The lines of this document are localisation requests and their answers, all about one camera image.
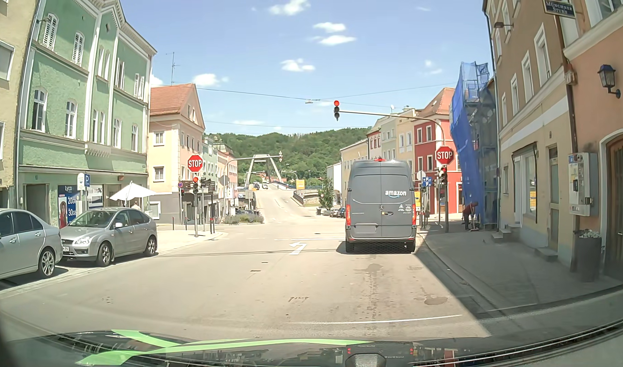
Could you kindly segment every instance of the amazon van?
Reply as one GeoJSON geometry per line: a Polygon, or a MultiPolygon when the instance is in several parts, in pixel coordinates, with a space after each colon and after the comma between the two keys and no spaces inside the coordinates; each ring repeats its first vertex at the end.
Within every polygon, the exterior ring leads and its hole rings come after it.
{"type": "Polygon", "coordinates": [[[416,201],[406,162],[356,161],[348,179],[345,251],[355,244],[404,245],[416,249],[416,201]]]}

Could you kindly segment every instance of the red building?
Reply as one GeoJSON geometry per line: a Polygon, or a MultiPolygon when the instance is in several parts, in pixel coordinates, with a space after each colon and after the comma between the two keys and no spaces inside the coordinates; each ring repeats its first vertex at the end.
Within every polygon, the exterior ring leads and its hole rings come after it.
{"type": "MultiPolygon", "coordinates": [[[[463,196],[461,188],[461,168],[458,164],[458,156],[452,135],[450,134],[450,105],[454,88],[443,88],[431,102],[419,112],[419,118],[440,121],[441,132],[437,123],[429,121],[419,121],[414,126],[414,151],[416,160],[416,171],[424,171],[427,176],[433,177],[436,182],[437,170],[441,165],[436,161],[436,149],[443,145],[443,135],[445,134],[445,145],[454,150],[454,160],[447,166],[448,175],[448,204],[450,213],[460,213],[463,210],[463,196]]],[[[437,189],[432,186],[430,189],[430,213],[438,213],[437,189]]],[[[445,206],[441,207],[441,213],[445,212],[445,206]]]]}

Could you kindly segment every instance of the road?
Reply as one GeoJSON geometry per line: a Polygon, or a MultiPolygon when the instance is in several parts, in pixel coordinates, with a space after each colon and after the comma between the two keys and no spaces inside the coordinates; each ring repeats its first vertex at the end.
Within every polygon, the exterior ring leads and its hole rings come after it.
{"type": "Polygon", "coordinates": [[[257,195],[265,224],[219,226],[227,235],[217,240],[0,293],[5,337],[106,329],[194,339],[489,335],[418,254],[346,254],[344,220],[315,215],[292,191],[257,195]]]}

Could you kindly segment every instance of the white turn arrow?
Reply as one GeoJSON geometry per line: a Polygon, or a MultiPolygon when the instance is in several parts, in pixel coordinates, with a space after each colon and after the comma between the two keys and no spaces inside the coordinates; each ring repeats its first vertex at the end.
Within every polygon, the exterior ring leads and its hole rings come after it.
{"type": "Polygon", "coordinates": [[[293,243],[293,244],[289,244],[289,246],[291,246],[291,247],[299,246],[292,253],[290,253],[290,255],[297,255],[297,254],[300,253],[300,251],[302,251],[303,248],[305,248],[305,246],[307,246],[307,244],[303,244],[302,242],[296,242],[296,243],[293,243]]]}

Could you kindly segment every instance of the patio umbrella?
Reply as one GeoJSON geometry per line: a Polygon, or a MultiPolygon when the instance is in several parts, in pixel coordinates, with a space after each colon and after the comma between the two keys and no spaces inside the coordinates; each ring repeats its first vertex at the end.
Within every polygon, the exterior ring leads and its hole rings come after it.
{"type": "Polygon", "coordinates": [[[153,190],[146,189],[143,186],[139,186],[136,183],[130,182],[130,184],[117,192],[116,194],[110,196],[110,200],[133,200],[134,198],[140,197],[144,198],[147,196],[153,196],[157,194],[153,190]]]}

